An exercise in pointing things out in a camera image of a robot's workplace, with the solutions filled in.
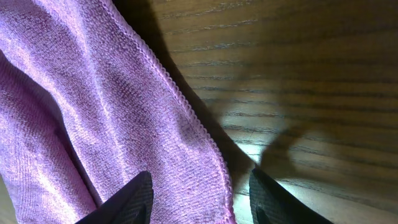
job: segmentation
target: wooden table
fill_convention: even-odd
[[[254,162],[334,223],[398,223],[398,1],[116,5],[218,143],[238,223]]]

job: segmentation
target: black object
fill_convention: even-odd
[[[76,224],[149,224],[153,200],[152,177],[148,171],[140,172]]]
[[[260,169],[250,173],[249,187],[254,224],[332,224]]]

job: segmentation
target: wooden surface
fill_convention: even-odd
[[[116,5],[222,150],[238,223],[252,160],[334,223],[398,223],[398,1]]]

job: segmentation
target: purple microfiber towel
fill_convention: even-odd
[[[144,170],[151,223],[235,223],[216,144],[110,0],[0,0],[0,49],[19,223],[75,223]]]

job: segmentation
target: wood grain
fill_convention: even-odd
[[[116,0],[218,143],[334,223],[398,222],[398,2]]]

